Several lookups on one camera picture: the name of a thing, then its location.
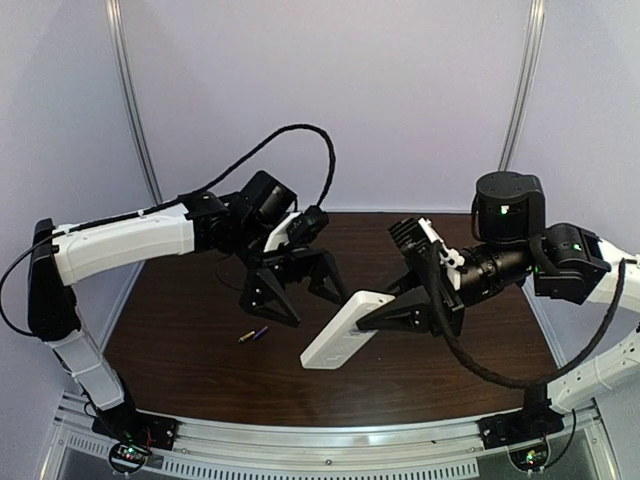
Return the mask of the purple AAA battery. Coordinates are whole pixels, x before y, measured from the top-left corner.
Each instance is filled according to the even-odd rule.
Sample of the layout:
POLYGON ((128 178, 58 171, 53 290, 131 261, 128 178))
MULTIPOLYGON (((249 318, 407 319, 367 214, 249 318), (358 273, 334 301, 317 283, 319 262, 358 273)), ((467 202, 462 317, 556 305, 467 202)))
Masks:
POLYGON ((258 339, 262 338, 262 337, 263 337, 266 333, 268 333, 268 332, 269 332, 269 327, 268 327, 268 326, 265 326, 265 327, 263 327, 262 329, 260 329, 259 331, 257 331, 257 332, 254 334, 254 336, 252 337, 252 339, 253 339, 254 341, 256 341, 256 340, 258 340, 258 339))

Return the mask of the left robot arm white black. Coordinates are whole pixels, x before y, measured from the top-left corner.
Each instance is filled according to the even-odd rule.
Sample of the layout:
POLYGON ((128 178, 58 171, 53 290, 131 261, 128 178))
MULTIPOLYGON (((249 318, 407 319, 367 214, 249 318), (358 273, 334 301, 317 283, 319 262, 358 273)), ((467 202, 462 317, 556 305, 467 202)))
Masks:
POLYGON ((296 327, 286 295, 291 283, 336 305, 347 291, 334 257, 312 242, 328 225, 317 205, 294 211, 296 194, 265 171, 238 192, 181 195, 175 204, 81 225, 38 222, 29 255, 28 326, 66 365, 113 428, 130 429, 138 414, 120 376, 84 329, 76 283, 117 267, 218 251, 247 269, 239 301, 248 314, 296 327))

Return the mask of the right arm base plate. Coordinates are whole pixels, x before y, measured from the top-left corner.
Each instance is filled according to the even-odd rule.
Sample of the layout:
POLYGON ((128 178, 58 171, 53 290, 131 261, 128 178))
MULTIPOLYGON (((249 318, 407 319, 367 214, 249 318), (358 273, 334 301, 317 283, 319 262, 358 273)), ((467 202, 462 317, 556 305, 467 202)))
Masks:
POLYGON ((525 413, 518 410, 481 418, 477 421, 486 450, 527 442, 563 430, 563 416, 548 411, 525 413))

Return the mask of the aluminium frame post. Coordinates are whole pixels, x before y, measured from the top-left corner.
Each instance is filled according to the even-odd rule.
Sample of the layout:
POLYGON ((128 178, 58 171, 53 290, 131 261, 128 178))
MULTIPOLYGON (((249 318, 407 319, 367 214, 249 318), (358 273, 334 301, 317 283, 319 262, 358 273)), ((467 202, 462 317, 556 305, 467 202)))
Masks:
POLYGON ((160 204, 163 201, 163 196, 151 160, 142 122, 142 115, 135 91, 134 76, 129 59, 126 33, 124 29, 122 2, 118 0, 106 0, 105 7, 109 33, 114 49, 116 69, 119 76, 126 116, 134 148, 142 171, 143 180, 151 200, 154 204, 160 204))
POLYGON ((544 0, 532 0, 525 27, 524 46, 511 114, 498 164, 499 171, 509 170, 515 156, 539 62, 545 20, 546 2, 544 0))

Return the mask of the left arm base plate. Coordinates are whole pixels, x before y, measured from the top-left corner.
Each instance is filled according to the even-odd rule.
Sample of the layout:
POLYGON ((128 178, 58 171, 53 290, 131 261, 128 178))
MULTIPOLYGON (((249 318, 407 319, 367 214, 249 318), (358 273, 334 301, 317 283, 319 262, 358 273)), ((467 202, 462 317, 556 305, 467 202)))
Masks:
POLYGON ((123 443, 162 450, 173 448, 177 428, 174 418, 122 409, 99 411, 91 426, 94 433, 123 443))

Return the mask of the front aluminium rail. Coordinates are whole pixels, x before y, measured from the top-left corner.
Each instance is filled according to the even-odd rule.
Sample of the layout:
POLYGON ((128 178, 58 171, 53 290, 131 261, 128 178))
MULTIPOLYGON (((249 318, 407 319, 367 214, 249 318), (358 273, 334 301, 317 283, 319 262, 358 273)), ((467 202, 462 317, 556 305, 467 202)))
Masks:
POLYGON ((483 415, 374 427, 277 427, 175 416, 173 448, 130 476, 107 461, 110 438, 92 431, 84 397, 64 393, 36 479, 620 479, 595 405, 577 410, 573 440, 542 474, 487 449, 483 415))

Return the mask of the left aluminium frame post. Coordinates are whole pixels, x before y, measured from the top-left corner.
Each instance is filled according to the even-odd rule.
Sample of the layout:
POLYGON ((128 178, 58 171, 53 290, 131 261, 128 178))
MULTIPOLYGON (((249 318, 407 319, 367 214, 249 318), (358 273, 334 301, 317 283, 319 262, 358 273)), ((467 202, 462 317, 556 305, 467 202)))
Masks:
POLYGON ((142 171, 143 180, 151 200, 154 204, 160 204, 163 201, 163 196, 151 160, 142 122, 142 115, 135 91, 134 76, 129 59, 126 33, 124 29, 122 2, 118 0, 106 0, 105 7, 109 33, 114 49, 116 69, 119 76, 126 116, 134 148, 142 171))

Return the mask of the gold AAA battery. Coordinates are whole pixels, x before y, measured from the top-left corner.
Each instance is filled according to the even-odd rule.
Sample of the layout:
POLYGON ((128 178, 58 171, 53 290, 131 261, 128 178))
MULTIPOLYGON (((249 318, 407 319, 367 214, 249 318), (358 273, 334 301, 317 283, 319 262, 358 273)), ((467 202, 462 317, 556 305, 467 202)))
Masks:
POLYGON ((256 332, 255 331, 250 331, 244 335, 242 335, 239 339, 238 339, 238 343, 239 344, 243 344, 247 341, 249 341, 250 339, 252 339, 255 336, 256 332))

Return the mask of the white remote control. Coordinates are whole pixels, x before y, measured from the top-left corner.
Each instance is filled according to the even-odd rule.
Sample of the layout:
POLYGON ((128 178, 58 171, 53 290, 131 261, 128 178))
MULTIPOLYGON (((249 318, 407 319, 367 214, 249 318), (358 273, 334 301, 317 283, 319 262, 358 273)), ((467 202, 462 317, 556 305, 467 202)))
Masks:
POLYGON ((357 321, 394 299, 393 295, 366 290, 353 294, 300 354, 301 366, 307 370, 341 368, 378 332, 361 330, 357 321))

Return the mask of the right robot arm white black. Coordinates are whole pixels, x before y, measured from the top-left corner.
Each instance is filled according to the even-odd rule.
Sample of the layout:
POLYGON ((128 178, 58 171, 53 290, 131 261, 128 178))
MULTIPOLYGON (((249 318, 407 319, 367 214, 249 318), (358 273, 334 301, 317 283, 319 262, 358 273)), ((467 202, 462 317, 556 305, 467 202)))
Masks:
POLYGON ((443 336, 466 369, 483 380, 524 393, 523 408, 499 421, 517 432, 552 432, 564 413, 612 387, 639 361, 638 331, 593 357, 618 308, 639 310, 639 258, 570 223, 546 224, 539 178, 508 171, 482 176, 471 207, 477 245, 449 249, 425 218, 406 218, 389 229, 406 270, 387 288, 393 300, 357 320, 361 331, 430 332, 443 336), (535 380, 506 378, 479 365, 458 340, 467 308, 507 286, 534 281, 537 296, 578 305, 608 306, 596 333, 562 368, 535 380))

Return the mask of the right aluminium frame post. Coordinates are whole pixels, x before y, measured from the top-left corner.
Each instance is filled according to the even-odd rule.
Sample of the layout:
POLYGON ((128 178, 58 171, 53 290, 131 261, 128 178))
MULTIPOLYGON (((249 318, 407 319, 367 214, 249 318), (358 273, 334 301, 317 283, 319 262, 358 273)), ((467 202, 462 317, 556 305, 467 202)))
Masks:
POLYGON ((525 27, 524 46, 511 114, 498 164, 499 171, 509 170, 515 156, 539 62, 545 20, 546 2, 544 0, 532 0, 525 27))

